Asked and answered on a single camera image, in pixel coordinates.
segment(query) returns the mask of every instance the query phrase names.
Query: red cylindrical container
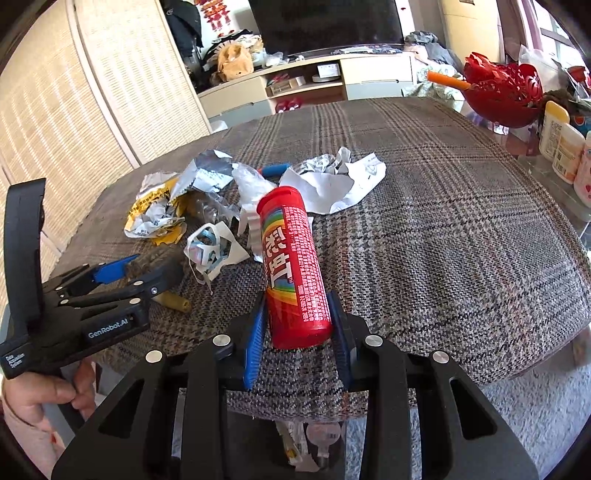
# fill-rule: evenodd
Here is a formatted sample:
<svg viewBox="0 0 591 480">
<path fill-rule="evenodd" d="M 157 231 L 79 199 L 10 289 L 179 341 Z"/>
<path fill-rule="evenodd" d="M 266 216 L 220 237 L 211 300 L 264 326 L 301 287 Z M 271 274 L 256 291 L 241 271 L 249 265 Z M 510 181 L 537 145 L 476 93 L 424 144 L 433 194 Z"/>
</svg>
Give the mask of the red cylindrical container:
<svg viewBox="0 0 591 480">
<path fill-rule="evenodd" d="M 332 324 L 304 200 L 278 187 L 256 209 L 261 232 L 271 340 L 275 348 L 319 345 Z"/>
</svg>

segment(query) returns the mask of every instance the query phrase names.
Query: plaid tablecloth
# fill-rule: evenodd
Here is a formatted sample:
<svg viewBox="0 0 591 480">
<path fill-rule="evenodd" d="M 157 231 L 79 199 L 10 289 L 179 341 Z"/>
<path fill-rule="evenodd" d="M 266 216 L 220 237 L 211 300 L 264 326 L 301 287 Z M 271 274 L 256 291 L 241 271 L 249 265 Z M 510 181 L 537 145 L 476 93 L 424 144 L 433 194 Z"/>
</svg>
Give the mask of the plaid tablecloth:
<svg viewBox="0 0 591 480">
<path fill-rule="evenodd" d="M 486 384 L 539 362 L 589 323 L 591 268 L 562 211 L 485 132 L 422 98 L 310 106 L 170 152 L 102 193 L 56 273 L 150 248 L 123 233 L 147 173 L 182 171 L 208 148 L 259 167 L 342 145 L 356 159 L 375 152 L 386 178 L 357 206 L 316 215 L 314 242 L 326 288 L 371 331 L 408 352 L 449 351 Z M 238 192 L 225 196 L 234 202 Z M 252 260 L 223 269 L 213 294 L 188 275 L 178 292 L 193 303 L 192 314 L 154 304 L 151 330 L 102 359 L 125 372 L 149 350 L 188 351 L 247 312 L 262 287 L 261 265 Z M 271 419 L 346 419 L 366 410 L 363 394 L 343 390 L 329 344 L 275 351 L 268 339 L 253 392 L 232 393 L 228 402 Z"/>
</svg>

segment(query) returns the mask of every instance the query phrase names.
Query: plastic bottle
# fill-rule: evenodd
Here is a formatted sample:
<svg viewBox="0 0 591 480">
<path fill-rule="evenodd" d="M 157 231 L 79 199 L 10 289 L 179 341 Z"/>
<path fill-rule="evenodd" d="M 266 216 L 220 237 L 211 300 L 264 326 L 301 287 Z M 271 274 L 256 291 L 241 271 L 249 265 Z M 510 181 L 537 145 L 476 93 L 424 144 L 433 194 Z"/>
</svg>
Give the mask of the plastic bottle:
<svg viewBox="0 0 591 480">
<path fill-rule="evenodd" d="M 569 113 L 559 104 L 549 101 L 544 113 L 544 126 L 540 135 L 540 153 L 551 162 L 554 161 L 560 132 L 570 121 Z"/>
<path fill-rule="evenodd" d="M 574 191 L 585 206 L 591 208 L 591 131 L 587 132 L 583 159 L 574 179 Z"/>
<path fill-rule="evenodd" d="M 552 168 L 566 183 L 573 184 L 584 147 L 583 134 L 571 125 L 563 125 Z"/>
<path fill-rule="evenodd" d="M 332 324 L 312 232 L 300 192 L 278 187 L 258 203 L 273 346 L 319 345 Z"/>
</svg>

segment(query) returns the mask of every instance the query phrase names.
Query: red decorative bowl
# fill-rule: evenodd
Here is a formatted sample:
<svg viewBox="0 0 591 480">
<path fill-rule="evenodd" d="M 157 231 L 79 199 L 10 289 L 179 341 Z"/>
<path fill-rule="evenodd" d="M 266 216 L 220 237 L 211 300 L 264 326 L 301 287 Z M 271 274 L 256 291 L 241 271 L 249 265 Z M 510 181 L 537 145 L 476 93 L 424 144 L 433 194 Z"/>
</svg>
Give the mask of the red decorative bowl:
<svg viewBox="0 0 591 480">
<path fill-rule="evenodd" d="M 496 65 L 484 55 L 472 53 L 464 67 L 471 83 L 463 94 L 472 109 L 491 122 L 509 128 L 531 124 L 540 114 L 540 78 L 529 64 Z"/>
</svg>

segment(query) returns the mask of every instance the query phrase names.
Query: rattan folding screen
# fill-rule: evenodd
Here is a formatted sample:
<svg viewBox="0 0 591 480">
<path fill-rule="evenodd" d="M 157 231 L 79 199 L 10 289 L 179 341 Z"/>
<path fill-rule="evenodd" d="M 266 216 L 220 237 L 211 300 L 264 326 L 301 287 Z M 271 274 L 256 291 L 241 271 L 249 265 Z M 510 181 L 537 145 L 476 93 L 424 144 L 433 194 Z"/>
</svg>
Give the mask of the rattan folding screen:
<svg viewBox="0 0 591 480">
<path fill-rule="evenodd" d="M 7 185 L 47 177 L 47 278 L 106 186 L 209 133 L 158 0 L 57 0 L 0 74 L 0 229 Z"/>
</svg>

